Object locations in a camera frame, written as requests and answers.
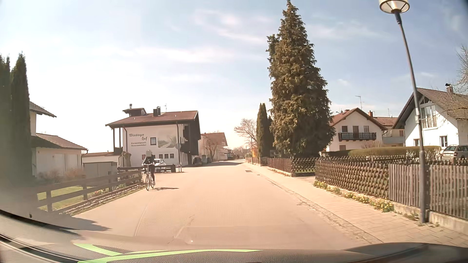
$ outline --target sky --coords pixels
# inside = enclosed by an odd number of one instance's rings
[[[377,0],[292,0],[328,82],[331,110],[360,107],[397,117],[412,86],[401,32]],[[105,125],[132,103],[147,112],[198,110],[201,132],[226,134],[270,107],[266,36],[286,0],[0,0],[0,53],[26,56],[37,132],[112,150]],[[402,14],[418,87],[457,80],[468,44],[459,0],[410,0]]]

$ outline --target chimney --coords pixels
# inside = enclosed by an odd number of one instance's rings
[[[153,116],[157,117],[159,115],[161,115],[161,113],[158,111],[158,108],[153,109]]]
[[[445,84],[445,88],[449,94],[453,94],[453,85],[452,84]]]

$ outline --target asphalt road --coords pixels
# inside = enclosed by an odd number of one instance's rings
[[[344,249],[364,245],[241,161],[156,175],[155,189],[75,217],[122,236],[176,238],[201,246]]]

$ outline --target paved sidewalk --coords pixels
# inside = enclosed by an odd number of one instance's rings
[[[418,222],[394,213],[373,209],[313,186],[312,180],[289,177],[267,167],[244,163],[246,169],[264,176],[272,183],[302,198],[311,209],[318,210],[344,231],[351,232],[369,243],[426,242],[468,248],[468,236],[432,224]]]

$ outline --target cyclist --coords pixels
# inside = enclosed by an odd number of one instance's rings
[[[151,184],[154,186],[154,169],[156,165],[156,160],[151,150],[146,151],[145,160],[141,165],[148,168],[148,173],[151,174]]]

